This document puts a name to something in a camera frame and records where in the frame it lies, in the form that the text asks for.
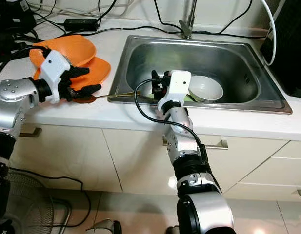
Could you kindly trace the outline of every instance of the orange bowl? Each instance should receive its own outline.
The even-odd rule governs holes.
[[[111,70],[110,64],[98,57],[93,57],[91,61],[81,67],[88,67],[90,72],[86,75],[71,79],[71,87],[76,91],[87,85],[102,84],[102,82],[107,79]],[[39,68],[34,74],[34,79],[38,79],[40,73]]]
[[[87,64],[96,54],[96,48],[93,43],[81,35],[45,40],[33,45],[46,46],[61,52],[76,67]],[[30,59],[34,65],[40,67],[45,58],[41,50],[32,49],[30,50]]]

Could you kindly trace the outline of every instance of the metal spoon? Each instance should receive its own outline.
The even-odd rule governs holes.
[[[101,95],[101,96],[94,96],[94,95],[90,95],[87,97],[81,97],[78,99],[73,99],[74,102],[80,103],[80,104],[88,104],[91,103],[93,101],[95,101],[98,98],[108,98],[108,97],[133,97],[134,96],[134,92],[129,92],[129,93],[122,93],[122,94],[109,94],[109,95]]]

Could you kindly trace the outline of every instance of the sink basin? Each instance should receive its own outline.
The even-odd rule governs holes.
[[[214,102],[185,99],[187,107],[220,108],[290,114],[292,110],[251,46],[245,43],[162,39],[129,36],[124,47],[110,94],[133,91],[156,70],[186,70],[207,76],[223,88]],[[140,102],[156,104],[151,84],[141,87]],[[134,103],[132,97],[110,97],[110,102]]]

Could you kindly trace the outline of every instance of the white wall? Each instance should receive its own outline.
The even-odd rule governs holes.
[[[110,4],[113,0],[101,0],[100,5]],[[274,11],[280,0],[267,0],[270,8]],[[127,0],[118,0],[117,4],[126,3]],[[184,16],[184,6],[190,0],[157,0],[161,18],[163,21],[178,22]],[[203,25],[226,25],[235,16],[242,13],[250,0],[198,0],[196,8],[196,24]],[[52,5],[54,0],[44,0],[44,4]],[[57,0],[58,7],[71,7],[87,11],[96,7],[98,0]],[[117,8],[111,13],[121,13],[124,8]],[[158,20],[153,0],[135,0],[130,5],[126,19]],[[268,28],[268,16],[262,6],[261,0],[253,0],[249,12],[237,20],[233,27]]]

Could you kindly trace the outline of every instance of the white countertop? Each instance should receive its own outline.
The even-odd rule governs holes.
[[[112,20],[104,22],[103,28],[136,26],[136,20]],[[58,36],[53,26],[41,25],[38,34],[42,39]],[[177,38],[154,30],[109,31],[87,37],[97,48],[97,57],[111,64],[111,72],[102,89],[96,96],[109,93],[113,78],[128,35],[144,35],[164,38]],[[258,53],[259,41],[224,36],[194,35],[193,39],[213,41],[247,42]],[[29,58],[11,61],[0,74],[0,80],[30,77],[36,68]],[[301,98],[288,96],[277,84],[281,93],[291,106],[291,115],[242,112],[235,110],[216,110],[188,108],[189,116],[198,134],[237,137],[259,137],[272,139],[301,140]],[[145,112],[154,115],[154,107],[144,106]],[[42,103],[27,114],[27,122],[97,128],[116,128],[133,130],[153,130],[158,124],[145,119],[133,104],[110,103],[106,98],[97,99],[91,104],[77,104],[62,100],[59,104]]]

